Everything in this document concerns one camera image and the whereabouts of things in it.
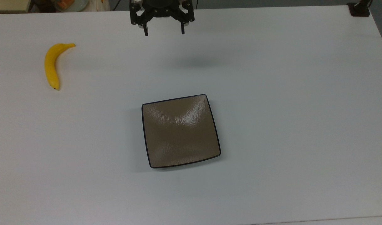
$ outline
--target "white table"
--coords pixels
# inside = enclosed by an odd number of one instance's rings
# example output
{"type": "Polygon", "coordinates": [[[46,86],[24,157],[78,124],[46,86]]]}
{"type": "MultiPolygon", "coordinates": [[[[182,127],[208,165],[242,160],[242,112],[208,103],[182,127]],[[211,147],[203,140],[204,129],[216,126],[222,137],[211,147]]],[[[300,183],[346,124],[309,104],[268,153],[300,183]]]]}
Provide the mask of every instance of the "white table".
{"type": "Polygon", "coordinates": [[[346,6],[0,15],[0,225],[382,216],[382,39],[346,6]],[[61,90],[43,70],[58,60],[61,90]],[[222,155],[149,168],[141,104],[207,94],[222,155]]]}

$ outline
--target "yellow banana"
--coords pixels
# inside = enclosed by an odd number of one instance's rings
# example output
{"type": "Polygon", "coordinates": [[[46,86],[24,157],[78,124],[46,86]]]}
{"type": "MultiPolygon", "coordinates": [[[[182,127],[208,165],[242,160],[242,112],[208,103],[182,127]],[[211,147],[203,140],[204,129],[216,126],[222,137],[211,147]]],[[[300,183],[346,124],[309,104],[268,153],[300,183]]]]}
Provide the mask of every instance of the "yellow banana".
{"type": "Polygon", "coordinates": [[[68,48],[74,47],[75,44],[55,44],[50,47],[45,56],[45,74],[50,86],[56,90],[59,90],[60,83],[59,77],[56,73],[55,62],[62,52],[68,48]]]}

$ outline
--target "square plate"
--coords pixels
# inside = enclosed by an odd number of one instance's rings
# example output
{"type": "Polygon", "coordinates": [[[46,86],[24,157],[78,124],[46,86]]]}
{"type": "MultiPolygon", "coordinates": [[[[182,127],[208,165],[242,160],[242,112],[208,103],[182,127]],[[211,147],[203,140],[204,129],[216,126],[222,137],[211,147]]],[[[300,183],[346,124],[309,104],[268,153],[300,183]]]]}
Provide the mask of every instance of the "square plate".
{"type": "Polygon", "coordinates": [[[146,152],[151,168],[167,168],[221,154],[205,94],[142,105],[146,152]]]}

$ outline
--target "background object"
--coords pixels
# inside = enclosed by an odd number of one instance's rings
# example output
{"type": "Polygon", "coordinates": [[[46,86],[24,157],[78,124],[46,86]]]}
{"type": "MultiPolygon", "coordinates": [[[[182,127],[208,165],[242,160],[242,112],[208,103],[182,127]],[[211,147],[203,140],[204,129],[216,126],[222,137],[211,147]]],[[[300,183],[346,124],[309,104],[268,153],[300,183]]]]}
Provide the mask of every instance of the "background object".
{"type": "Polygon", "coordinates": [[[26,13],[31,0],[0,0],[0,13],[26,13]]]}

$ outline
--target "floor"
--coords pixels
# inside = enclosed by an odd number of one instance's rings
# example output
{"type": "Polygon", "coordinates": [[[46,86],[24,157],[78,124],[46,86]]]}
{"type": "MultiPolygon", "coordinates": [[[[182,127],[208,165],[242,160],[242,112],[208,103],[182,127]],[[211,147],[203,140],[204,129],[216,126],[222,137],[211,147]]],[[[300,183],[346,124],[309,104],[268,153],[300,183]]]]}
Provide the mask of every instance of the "floor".
{"type": "MultiPolygon", "coordinates": [[[[119,0],[110,0],[111,9],[119,0]]],[[[250,7],[281,7],[281,6],[333,6],[345,5],[358,0],[199,0],[198,9],[210,8],[250,8],[250,7]]],[[[116,11],[128,10],[128,0],[121,0],[116,11]]],[[[382,0],[373,0],[370,7],[374,20],[382,36],[382,0]]]]}

